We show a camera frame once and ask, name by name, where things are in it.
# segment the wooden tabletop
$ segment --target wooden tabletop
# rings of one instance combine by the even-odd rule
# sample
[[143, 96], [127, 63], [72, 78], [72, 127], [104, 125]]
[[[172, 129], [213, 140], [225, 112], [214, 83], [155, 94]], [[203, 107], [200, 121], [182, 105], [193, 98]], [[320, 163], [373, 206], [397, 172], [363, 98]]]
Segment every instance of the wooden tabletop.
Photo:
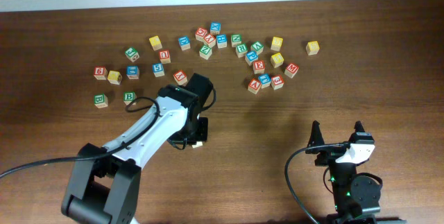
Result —
[[[0, 14], [0, 171], [23, 163], [75, 155], [101, 146], [144, 112], [125, 113], [123, 93], [156, 97], [175, 83], [173, 72], [210, 78], [217, 103], [208, 142], [179, 151], [165, 143], [142, 172], [136, 211], [141, 223], [267, 223], [301, 221], [284, 165], [307, 145], [311, 123], [327, 143], [346, 141], [355, 121], [375, 138], [369, 162], [358, 168], [384, 180], [378, 217], [444, 223], [444, 0], [327, 0], [217, 6], [170, 6]], [[234, 48], [199, 57], [199, 26], [222, 23], [242, 34], [266, 72], [283, 75], [282, 89], [247, 90], [253, 70]], [[148, 38], [159, 35], [171, 53], [165, 76]], [[191, 49], [181, 51], [187, 35]], [[273, 36], [284, 39], [285, 63], [300, 66], [292, 79], [272, 68]], [[321, 50], [308, 56], [305, 45]], [[126, 77], [135, 47], [139, 80]], [[121, 85], [93, 77], [95, 66], [123, 74]], [[95, 94], [110, 104], [98, 109]], [[296, 192], [315, 216], [334, 213], [324, 169], [314, 155], [290, 165]], [[51, 164], [0, 180], [2, 223], [73, 223], [60, 213], [73, 164]]]

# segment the cube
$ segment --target cube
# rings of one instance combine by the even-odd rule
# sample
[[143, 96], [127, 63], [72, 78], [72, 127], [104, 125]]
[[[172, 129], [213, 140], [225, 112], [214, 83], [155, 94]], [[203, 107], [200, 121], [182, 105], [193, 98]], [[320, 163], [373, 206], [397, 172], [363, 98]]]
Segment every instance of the cube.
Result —
[[154, 51], [162, 48], [162, 43], [160, 42], [159, 36], [150, 37], [150, 43]]
[[162, 63], [153, 64], [153, 73], [155, 77], [165, 75], [164, 66], [162, 65]]
[[217, 35], [216, 36], [217, 48], [227, 47], [227, 35]]
[[210, 48], [213, 48], [213, 46], [216, 45], [216, 39], [213, 35], [208, 34], [203, 38], [203, 44]]
[[126, 57], [131, 60], [131, 62], [134, 62], [140, 58], [138, 52], [134, 47], [130, 47], [128, 50], [125, 51]]
[[251, 66], [251, 64], [256, 61], [259, 57], [257, 57], [256, 52], [255, 51], [249, 51], [247, 52], [247, 54], [245, 55], [245, 61], [247, 62], [248, 65]]
[[280, 53], [271, 56], [271, 64], [274, 68], [281, 66], [284, 63], [284, 58]]
[[284, 74], [290, 78], [293, 78], [298, 70], [299, 66], [297, 66], [296, 64], [289, 64], [289, 66], [286, 67]]
[[196, 39], [199, 41], [203, 41], [203, 38], [208, 34], [208, 31], [204, 28], [197, 28], [196, 31]]
[[123, 102], [126, 105], [130, 104], [134, 99], [136, 99], [136, 93], [134, 93], [134, 92], [123, 93]]
[[182, 70], [174, 73], [174, 80], [179, 84], [179, 85], [183, 85], [186, 82], [188, 82], [187, 80], [187, 75], [185, 74], [185, 72], [183, 72]]
[[273, 89], [280, 89], [284, 86], [284, 79], [281, 75], [277, 75], [271, 78], [271, 87]]
[[261, 83], [258, 80], [252, 79], [250, 84], [248, 85], [248, 91], [254, 94], [261, 89]]
[[254, 61], [253, 62], [253, 71], [255, 74], [262, 74], [265, 71], [265, 62], [264, 61]]
[[242, 43], [242, 36], [240, 34], [231, 35], [231, 47], [236, 47]]
[[179, 45], [182, 51], [185, 51], [187, 49], [191, 48], [191, 44], [189, 42], [189, 38], [187, 36], [179, 37]]
[[280, 51], [280, 47], [282, 46], [282, 42], [284, 40], [280, 37], [273, 37], [273, 41], [271, 42], [271, 49], [273, 51]]
[[105, 94], [99, 94], [94, 96], [94, 105], [97, 108], [107, 107], [108, 106], [108, 98]]
[[246, 44], [240, 44], [236, 46], [236, 54], [238, 58], [244, 57], [248, 52], [247, 45]]
[[108, 75], [108, 71], [105, 67], [95, 67], [94, 68], [94, 77], [97, 80], [106, 80], [106, 76]]
[[319, 43], [317, 41], [308, 42], [307, 47], [305, 47], [308, 55], [315, 55], [319, 51]]
[[126, 67], [126, 75], [129, 79], [139, 79], [139, 67], [129, 66]]
[[221, 34], [221, 23], [219, 23], [219, 22], [212, 22], [211, 26], [210, 26], [210, 33], [212, 35]]
[[120, 72], [118, 71], [110, 71], [108, 74], [108, 81], [112, 83], [113, 85], [120, 85], [120, 82], [122, 81], [122, 75], [120, 75]]
[[213, 54], [213, 51], [212, 51], [212, 49], [211, 49], [210, 47], [208, 47], [208, 46], [202, 46], [202, 48], [200, 48], [199, 55], [200, 55], [202, 58], [208, 60], [208, 58], [210, 58], [210, 56], [211, 56], [212, 54]]
[[169, 55], [169, 51], [159, 51], [159, 59], [162, 64], [169, 64], [171, 63], [171, 57]]
[[270, 86], [270, 84], [271, 84], [271, 79], [268, 74], [262, 74], [261, 76], [259, 76], [259, 81], [261, 81], [261, 88], [262, 89]]
[[259, 41], [256, 41], [254, 44], [251, 45], [250, 48], [251, 51], [255, 51], [257, 55], [262, 53], [264, 51], [264, 45], [261, 44]]

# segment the number block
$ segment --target number block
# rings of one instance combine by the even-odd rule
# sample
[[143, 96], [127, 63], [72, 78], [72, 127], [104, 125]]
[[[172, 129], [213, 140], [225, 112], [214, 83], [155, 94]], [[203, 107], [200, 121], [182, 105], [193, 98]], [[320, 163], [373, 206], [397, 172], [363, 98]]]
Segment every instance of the number block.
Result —
[[108, 98], [105, 94], [99, 94], [94, 96], [94, 105], [97, 108], [107, 107], [108, 106]]
[[261, 83], [258, 80], [252, 79], [248, 85], [248, 91], [257, 94], [261, 89]]
[[238, 58], [244, 57], [248, 52], [247, 45], [246, 44], [240, 44], [236, 46], [236, 54]]
[[153, 73], [154, 73], [155, 77], [159, 77], [159, 76], [164, 76], [165, 75], [164, 66], [162, 65], [162, 63], [153, 64]]
[[261, 76], [259, 76], [259, 81], [261, 81], [261, 88], [262, 89], [270, 86], [270, 84], [271, 84], [271, 79], [268, 74], [262, 74]]
[[126, 75], [129, 79], [139, 79], [140, 70], [137, 66], [126, 67]]
[[283, 86], [284, 86], [284, 79], [280, 75], [271, 78], [271, 87], [273, 89], [280, 89]]
[[211, 56], [212, 54], [213, 54], [213, 51], [212, 51], [212, 49], [211, 49], [210, 47], [208, 47], [208, 46], [202, 46], [202, 48], [200, 48], [199, 55], [200, 55], [202, 58], [208, 60], [208, 58], [210, 58], [210, 56]]
[[245, 55], [245, 61], [247, 62], [247, 64], [249, 66], [251, 66], [251, 64], [256, 61], [259, 57], [256, 55], [255, 51], [249, 51], [247, 52], [247, 54]]
[[191, 48], [191, 44], [189, 38], [187, 36], [179, 37], [179, 45], [182, 51], [188, 50]]
[[171, 57], [169, 55], [169, 51], [159, 51], [159, 59], [162, 64], [169, 64], [171, 63]]
[[281, 66], [284, 63], [284, 57], [280, 53], [271, 56], [271, 64], [274, 68]]
[[265, 62], [264, 61], [254, 61], [253, 62], [253, 71], [255, 74], [262, 74], [265, 71]]
[[236, 47], [242, 43], [242, 36], [240, 34], [231, 35], [231, 47]]
[[216, 45], [216, 39], [213, 35], [208, 34], [203, 38], [203, 44], [210, 48], [213, 48], [213, 46]]
[[289, 66], [286, 67], [284, 74], [290, 78], [293, 78], [298, 70], [299, 66], [297, 66], [296, 64], [289, 64]]
[[317, 41], [308, 42], [307, 47], [305, 47], [308, 55], [315, 55], [319, 51], [319, 43]]
[[257, 55], [262, 53], [264, 51], [264, 45], [261, 44], [259, 41], [256, 41], [254, 44], [251, 45], [250, 48], [251, 51], [255, 51]]
[[282, 42], [284, 40], [280, 37], [273, 37], [273, 41], [271, 42], [271, 49], [273, 51], [280, 51], [280, 47], [282, 46]]
[[203, 38], [207, 34], [208, 34], [207, 29], [199, 27], [199, 28], [197, 28], [197, 31], [196, 31], [196, 39], [203, 42]]
[[221, 34], [221, 23], [219, 23], [219, 22], [212, 22], [211, 26], [210, 26], [210, 33], [212, 35]]
[[108, 81], [112, 83], [113, 85], [120, 85], [120, 82], [122, 81], [122, 75], [120, 75], [120, 72], [118, 71], [110, 71], [108, 74]]
[[128, 50], [125, 51], [126, 57], [131, 60], [131, 62], [134, 62], [140, 58], [138, 52], [134, 47], [130, 47]]
[[108, 71], [105, 67], [95, 67], [94, 68], [94, 77], [97, 80], [106, 80], [106, 76], [108, 75]]
[[136, 93], [134, 93], [134, 92], [123, 93], [123, 102], [126, 105], [130, 104], [134, 99], [136, 99]]
[[154, 51], [162, 48], [162, 43], [160, 42], [159, 36], [150, 37], [150, 43]]
[[183, 85], [186, 82], [188, 82], [187, 80], [187, 75], [185, 74], [185, 72], [183, 72], [182, 70], [174, 73], [174, 80], [179, 84], [179, 85]]
[[217, 35], [216, 36], [217, 41], [217, 48], [224, 48], [227, 47], [227, 35]]

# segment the wood grain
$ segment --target wood grain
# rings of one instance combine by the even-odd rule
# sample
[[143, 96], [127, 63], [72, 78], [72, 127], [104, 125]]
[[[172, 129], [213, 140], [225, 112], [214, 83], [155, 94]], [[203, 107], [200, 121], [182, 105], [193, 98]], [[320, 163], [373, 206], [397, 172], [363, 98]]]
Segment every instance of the wood grain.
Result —
[[[220, 6], [172, 6], [0, 14], [0, 170], [74, 155], [87, 142], [114, 139], [143, 112], [124, 112], [123, 92], [155, 96], [173, 72], [210, 77], [218, 92], [209, 141], [182, 152], [165, 144], [143, 171], [136, 217], [142, 223], [266, 223], [305, 218], [284, 179], [284, 164], [306, 146], [318, 120], [326, 142], [347, 140], [355, 121], [376, 139], [359, 167], [384, 179], [380, 217], [444, 223], [444, 0], [328, 0]], [[273, 36], [284, 38], [285, 62], [300, 66], [285, 85], [247, 91], [253, 70], [233, 48], [206, 61], [194, 38], [199, 26], [222, 23], [225, 34], [261, 41], [273, 69]], [[154, 78], [159, 35], [171, 53], [165, 77]], [[178, 37], [188, 35], [191, 50]], [[318, 40], [319, 54], [305, 45]], [[141, 55], [139, 80], [120, 86], [96, 80], [93, 67], [124, 73], [123, 54]], [[93, 95], [110, 106], [97, 109]], [[334, 212], [314, 156], [291, 164], [291, 181], [316, 216]], [[60, 213], [72, 164], [21, 171], [0, 181], [2, 223], [73, 223]]]

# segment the small cube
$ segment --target small cube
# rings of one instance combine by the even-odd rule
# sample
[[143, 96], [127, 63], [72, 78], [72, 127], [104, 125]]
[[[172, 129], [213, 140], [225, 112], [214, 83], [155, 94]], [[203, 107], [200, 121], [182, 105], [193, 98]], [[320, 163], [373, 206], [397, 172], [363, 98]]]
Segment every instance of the small cube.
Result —
[[118, 71], [110, 71], [108, 74], [108, 81], [112, 83], [113, 85], [120, 85], [120, 82], [122, 81], [122, 75], [120, 75], [120, 72]]
[[129, 79], [139, 79], [139, 67], [137, 66], [129, 66], [126, 67], [126, 75]]
[[189, 42], [189, 38], [187, 36], [179, 37], [179, 45], [182, 51], [185, 51], [187, 49], [191, 48], [191, 44]]
[[155, 77], [164, 76], [164, 66], [162, 63], [153, 64], [153, 73]]
[[213, 46], [216, 45], [216, 39], [213, 35], [208, 34], [203, 38], [203, 44], [210, 48], [213, 48]]
[[284, 57], [280, 53], [271, 56], [271, 64], [274, 68], [281, 66], [284, 63]]
[[159, 51], [159, 59], [162, 64], [169, 64], [171, 63], [171, 57], [169, 55], [169, 51]]
[[299, 66], [297, 66], [296, 64], [289, 64], [289, 66], [286, 67], [284, 74], [290, 78], [293, 78], [298, 72], [298, 70]]
[[262, 74], [261, 76], [259, 76], [259, 81], [261, 81], [261, 88], [262, 89], [270, 86], [270, 84], [271, 84], [271, 79], [268, 74]]
[[280, 47], [282, 46], [282, 42], [284, 40], [280, 37], [273, 37], [273, 41], [271, 42], [271, 49], [273, 51], [280, 51]]
[[160, 42], [159, 36], [150, 37], [150, 43], [154, 51], [162, 48], [162, 43]]
[[216, 36], [217, 48], [227, 47], [227, 35], [217, 35]]
[[257, 55], [262, 53], [264, 51], [264, 45], [261, 44], [259, 41], [256, 41], [254, 44], [251, 45], [251, 51], [255, 51]]
[[136, 99], [136, 93], [134, 93], [134, 92], [123, 93], [123, 102], [126, 105], [130, 104], [134, 99]]
[[258, 80], [252, 79], [250, 84], [248, 85], [248, 91], [257, 94], [260, 89], [261, 83]]
[[259, 57], [257, 57], [256, 52], [255, 51], [249, 51], [247, 52], [247, 54], [245, 55], [245, 61], [247, 62], [247, 64], [249, 66], [251, 66], [251, 64], [256, 61]]
[[182, 70], [174, 73], [174, 80], [179, 84], [179, 85], [183, 85], [186, 82], [188, 82], [187, 80], [187, 75], [185, 74], [185, 72], [183, 72]]
[[212, 22], [211, 26], [210, 26], [210, 33], [212, 35], [221, 34], [221, 23], [219, 23], [219, 22]]
[[208, 60], [208, 58], [210, 58], [210, 56], [211, 56], [212, 54], [213, 54], [213, 51], [212, 51], [212, 49], [211, 49], [210, 47], [208, 47], [208, 46], [202, 46], [202, 48], [200, 48], [199, 55], [200, 55], [202, 58]]
[[240, 34], [231, 35], [231, 47], [236, 47], [242, 43], [242, 36]]
[[107, 107], [108, 106], [108, 98], [105, 94], [99, 94], [94, 96], [94, 105], [97, 108]]
[[265, 71], [265, 62], [264, 61], [254, 61], [253, 62], [253, 71], [255, 74], [262, 74]]
[[247, 45], [246, 44], [240, 44], [236, 46], [236, 54], [238, 58], [244, 57], [248, 52]]
[[94, 68], [94, 77], [97, 78], [97, 80], [106, 80], [106, 77], [108, 75], [108, 71], [105, 67], [95, 67]]
[[138, 52], [134, 47], [130, 47], [128, 50], [125, 51], [126, 57], [131, 60], [131, 62], [134, 62], [140, 58]]
[[203, 38], [207, 34], [208, 34], [207, 29], [199, 27], [199, 28], [197, 28], [197, 31], [196, 31], [196, 39], [203, 42]]
[[319, 43], [317, 41], [308, 42], [307, 47], [305, 47], [308, 55], [315, 55], [319, 51]]
[[280, 75], [271, 78], [271, 87], [273, 89], [280, 89], [284, 86], [284, 79]]

